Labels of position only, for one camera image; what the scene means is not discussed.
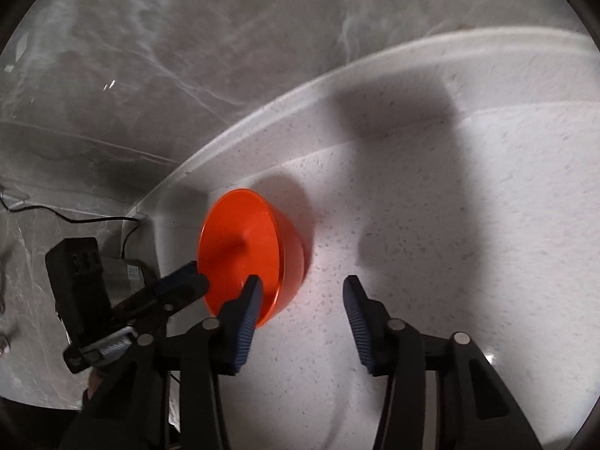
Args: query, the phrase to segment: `metal bolt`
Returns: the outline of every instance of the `metal bolt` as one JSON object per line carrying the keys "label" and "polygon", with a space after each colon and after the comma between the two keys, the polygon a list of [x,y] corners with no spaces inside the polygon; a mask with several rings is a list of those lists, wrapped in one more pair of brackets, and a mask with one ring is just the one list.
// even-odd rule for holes
{"label": "metal bolt", "polygon": [[406,328],[406,323],[399,318],[390,318],[390,320],[388,321],[388,326],[391,330],[394,330],[395,332],[401,332],[402,330],[404,330],[404,328]]}
{"label": "metal bolt", "polygon": [[221,326],[221,321],[218,318],[207,318],[202,321],[202,327],[205,330],[216,330],[219,326]]}
{"label": "metal bolt", "polygon": [[154,341],[154,337],[150,333],[142,333],[137,337],[137,344],[142,347],[147,347]]}
{"label": "metal bolt", "polygon": [[10,343],[5,336],[0,336],[0,356],[10,352]]}
{"label": "metal bolt", "polygon": [[454,333],[454,341],[459,345],[469,345],[471,343],[471,337],[467,333],[457,332]]}

